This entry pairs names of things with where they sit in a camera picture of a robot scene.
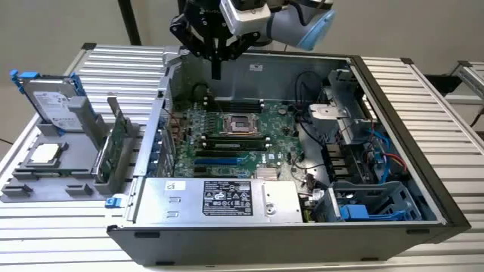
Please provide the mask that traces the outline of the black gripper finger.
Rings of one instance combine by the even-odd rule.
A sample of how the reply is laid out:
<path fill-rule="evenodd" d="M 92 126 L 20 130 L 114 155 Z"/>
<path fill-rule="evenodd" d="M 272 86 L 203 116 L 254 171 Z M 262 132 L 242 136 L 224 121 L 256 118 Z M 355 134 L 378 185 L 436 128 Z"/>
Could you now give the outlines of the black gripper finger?
<path fill-rule="evenodd" d="M 219 39 L 219 60 L 235 60 L 248 50 L 248 48 L 259 40 L 260 32 L 247 33 L 236 38 L 236 40 L 227 45 L 228 39 Z"/>
<path fill-rule="evenodd" d="M 210 22 L 204 18 L 191 18 L 178 15 L 170 26 L 171 33 L 178 40 L 199 57 L 211 61 L 212 79 L 222 79 L 222 60 L 218 56 L 215 37 L 211 33 Z"/>

